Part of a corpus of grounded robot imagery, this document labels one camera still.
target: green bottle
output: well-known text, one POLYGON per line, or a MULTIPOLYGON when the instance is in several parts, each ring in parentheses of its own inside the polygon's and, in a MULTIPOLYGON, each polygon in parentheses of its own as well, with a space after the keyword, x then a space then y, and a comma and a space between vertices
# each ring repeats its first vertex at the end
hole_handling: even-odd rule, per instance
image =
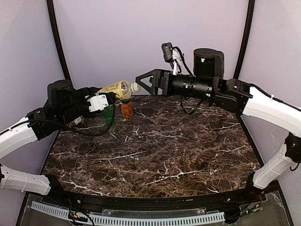
MULTIPOLYGON (((104 114, 105 124, 109 125, 112 120, 112 116, 113 116, 113 105, 106 107, 103 110, 103 114, 104 114)), ((112 126, 115 126, 115 124, 116 124, 116 121, 114 119, 112 126)))

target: wire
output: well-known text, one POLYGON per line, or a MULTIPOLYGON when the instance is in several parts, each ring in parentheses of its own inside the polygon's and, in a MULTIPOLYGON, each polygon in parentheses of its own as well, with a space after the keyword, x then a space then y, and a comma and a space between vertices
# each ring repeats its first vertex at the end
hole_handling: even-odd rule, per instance
POLYGON ((297 166, 294 169, 292 169, 292 167, 290 167, 290 170, 295 171, 296 169, 298 169, 299 165, 300 165, 300 163, 298 163, 297 166))
POLYGON ((174 68, 174 63, 170 62, 169 64, 170 64, 171 68, 173 69, 174 68))
POLYGON ((262 197, 259 195, 258 198, 261 200, 261 204, 263 205, 263 199, 262 199, 262 197))
POLYGON ((242 214, 242 215, 240 215, 240 216, 237 216, 237 217, 235 217, 235 218, 227 218, 227 220, 238 220, 238 219, 240 219, 241 217, 243 217, 243 216, 245 216, 245 215, 247 215, 247 213, 244 213, 244 214, 242 214))
POLYGON ((80 210, 77 209, 77 208, 74 208, 74 207, 70 207, 70 206, 61 204, 61 203, 55 201, 54 199, 52 199, 52 198, 50 198, 50 197, 48 197, 48 196, 47 196, 47 198, 50 199, 50 200, 52 200, 52 201, 54 201, 55 203, 59 204, 60 206, 63 206, 63 207, 66 207, 66 208, 70 208, 70 209, 72 209, 72 210, 74 210, 74 211, 76 211, 76 212, 82 213, 83 215, 85 215, 85 216, 91 221, 92 226, 95 226, 93 219, 92 219, 88 214, 86 214, 86 213, 80 211, 80 210))
POLYGON ((11 129, 14 129, 14 128, 16 128, 16 127, 22 125, 22 124, 25 124, 25 123, 29 123, 29 120, 27 120, 27 121, 22 121, 22 122, 20 122, 20 123, 18 123, 18 124, 16 124, 16 125, 10 127, 9 129, 6 129, 6 130, 2 131, 2 132, 0 133, 0 136, 3 135, 3 134, 5 134, 6 132, 9 132, 11 129))
POLYGON ((183 102, 182 102, 182 98, 183 98, 183 97, 181 97, 181 99, 180 99, 180 104, 181 104, 181 107, 182 107, 182 109, 184 110, 184 112, 185 112, 186 114, 193 114, 193 113, 195 113, 196 110, 198 109, 198 107, 204 102, 203 100, 200 100, 200 101, 197 103, 197 105, 194 107, 194 109, 192 109, 190 112, 188 112, 188 111, 185 109, 185 106, 184 106, 184 104, 183 104, 183 102))
MULTIPOLYGON (((108 95, 109 99, 111 100, 112 103, 114 103, 114 99, 113 97, 111 97, 110 95, 108 95)), ((78 133, 78 134, 81 134, 81 135, 85 135, 85 136, 88 136, 88 137, 99 137, 99 136, 102 136, 104 135, 106 132, 108 132, 111 128, 111 126, 113 125, 114 123, 114 119, 115 119, 115 113, 116 113, 116 106, 113 104, 113 113, 112 113, 112 119, 108 125, 108 127, 101 133, 84 133, 84 132, 81 132, 75 128, 69 128, 68 126, 66 125, 63 125, 63 124, 60 124, 59 122, 56 122, 56 121, 52 121, 52 120, 48 120, 48 119, 29 119, 29 120, 26 120, 26 121, 22 121, 14 126, 12 126, 11 128, 9 129, 6 129, 4 131, 2 131, 0 133, 0 136, 3 135, 4 133, 6 132, 9 132, 11 129, 15 128, 15 127, 18 127, 22 124, 25 124, 25 123, 31 123, 31 122, 45 122, 45 123, 50 123, 50 124, 53 124, 61 129, 64 129, 64 130, 69 130, 69 131, 72 131, 72 132, 75 132, 75 133, 78 133)))
POLYGON ((237 212, 236 214, 226 218, 226 219, 232 219, 233 217, 235 217, 236 215, 240 214, 242 211, 246 210, 251 204, 253 203, 253 201, 251 201, 249 204, 247 204, 241 211, 237 212))
POLYGON ((179 54, 180 54, 180 57, 181 57, 181 60, 182 60, 182 62, 183 62, 184 67, 186 68, 187 72, 188 72, 191 76, 194 76, 194 75, 191 73, 191 71, 189 70, 189 68, 188 68, 188 66, 187 66, 187 64, 186 64, 186 62, 185 62, 183 53, 181 52, 180 48, 177 47, 177 46, 175 46, 175 47, 172 48, 172 50, 173 50, 173 49, 176 49, 176 50, 179 51, 179 54))
POLYGON ((223 201, 223 202, 225 202, 225 203, 227 203, 227 204, 241 204, 241 205, 243 205, 243 204, 246 203, 246 201, 241 201, 241 202, 235 202, 235 201, 223 201))
MULTIPOLYGON (((263 94, 266 95, 267 97, 272 98, 272 95, 268 94, 266 91, 264 91, 264 90, 261 89, 260 87, 256 86, 255 84, 250 83, 250 85, 253 86, 253 87, 255 87, 256 89, 258 89, 261 93, 263 93, 263 94)), ((285 104, 285 105, 287 105, 287 106, 289 106, 289 107, 292 107, 293 109, 295 109, 295 110, 301 112, 301 109, 300 109, 300 108, 298 108, 298 107, 296 107, 296 106, 294 106, 294 105, 291 105, 291 104, 289 104, 289 103, 287 103, 287 102, 285 102, 285 101, 283 101, 283 100, 280 100, 280 99, 278 99, 278 98, 276 98, 276 97, 273 97, 273 100, 276 100, 277 102, 280 102, 280 103, 282 103, 282 104, 285 104)))

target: black cylindrical actuator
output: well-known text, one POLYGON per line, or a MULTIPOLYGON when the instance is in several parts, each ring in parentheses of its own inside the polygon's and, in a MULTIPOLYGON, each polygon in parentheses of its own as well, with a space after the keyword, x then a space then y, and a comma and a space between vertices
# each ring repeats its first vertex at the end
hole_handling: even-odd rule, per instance
POLYGON ((193 97, 205 101, 212 99, 212 82, 191 75, 178 74, 173 76, 170 90, 171 95, 193 97))
POLYGON ((203 80, 212 80, 214 76, 223 76, 223 52, 210 49, 198 48, 193 51, 193 73, 203 80))

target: black bracket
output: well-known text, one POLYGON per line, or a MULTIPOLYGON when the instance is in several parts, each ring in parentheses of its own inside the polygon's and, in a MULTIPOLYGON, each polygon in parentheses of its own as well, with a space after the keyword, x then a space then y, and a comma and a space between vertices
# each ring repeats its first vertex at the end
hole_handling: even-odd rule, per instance
POLYGON ((285 156, 291 158, 296 163, 301 163, 301 138, 289 133, 285 139, 285 156))
POLYGON ((229 112, 242 115, 249 98, 251 85, 237 79, 224 80, 220 90, 215 89, 215 105, 229 112))
POLYGON ((155 69, 146 74, 136 77, 136 82, 143 87, 150 94, 158 95, 158 89, 162 89, 162 95, 167 96, 169 76, 172 74, 171 71, 155 69), (149 78, 150 85, 142 82, 143 79, 149 78))

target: orange bottle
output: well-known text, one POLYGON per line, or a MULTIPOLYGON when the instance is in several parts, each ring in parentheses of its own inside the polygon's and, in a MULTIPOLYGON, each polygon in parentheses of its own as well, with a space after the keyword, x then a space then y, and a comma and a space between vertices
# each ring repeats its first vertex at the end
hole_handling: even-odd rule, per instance
POLYGON ((122 110, 123 117, 125 119, 132 118, 133 115, 134 115, 134 112, 133 112, 133 106, 130 103, 130 100, 123 100, 121 102, 122 102, 122 104, 121 104, 121 110, 122 110))

